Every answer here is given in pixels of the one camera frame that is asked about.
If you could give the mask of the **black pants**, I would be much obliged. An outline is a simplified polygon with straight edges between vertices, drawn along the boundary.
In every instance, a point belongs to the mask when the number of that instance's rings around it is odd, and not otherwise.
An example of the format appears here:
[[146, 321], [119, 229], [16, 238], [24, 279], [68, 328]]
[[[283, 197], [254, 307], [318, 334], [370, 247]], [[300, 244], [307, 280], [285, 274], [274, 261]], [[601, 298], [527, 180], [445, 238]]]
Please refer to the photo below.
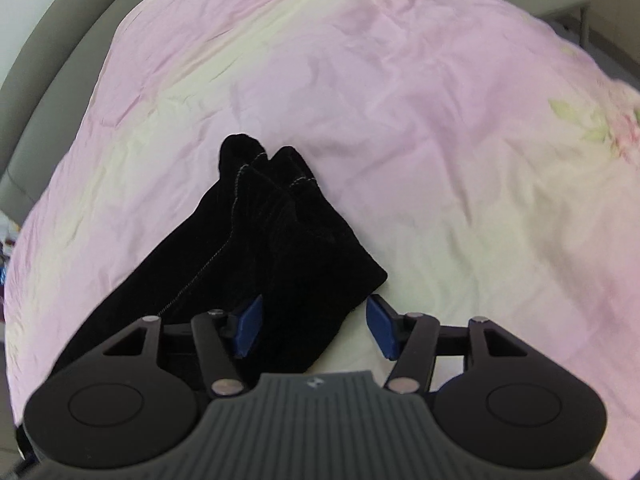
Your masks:
[[323, 196], [295, 148], [268, 155], [232, 134], [218, 181], [88, 316], [55, 362], [70, 365], [147, 315], [169, 324], [262, 302], [262, 324], [239, 362], [247, 378], [300, 374], [386, 281], [386, 271]]

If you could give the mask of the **pink floral bed sheet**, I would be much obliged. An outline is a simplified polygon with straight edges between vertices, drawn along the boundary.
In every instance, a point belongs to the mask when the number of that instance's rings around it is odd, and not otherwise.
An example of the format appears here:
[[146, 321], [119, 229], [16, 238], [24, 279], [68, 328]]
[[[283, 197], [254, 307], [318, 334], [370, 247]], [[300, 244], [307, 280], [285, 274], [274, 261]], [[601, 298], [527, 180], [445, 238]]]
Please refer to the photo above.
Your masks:
[[297, 148], [394, 306], [481, 314], [597, 391], [639, 468], [639, 95], [501, 0], [145, 0], [9, 267], [21, 414], [245, 132]]

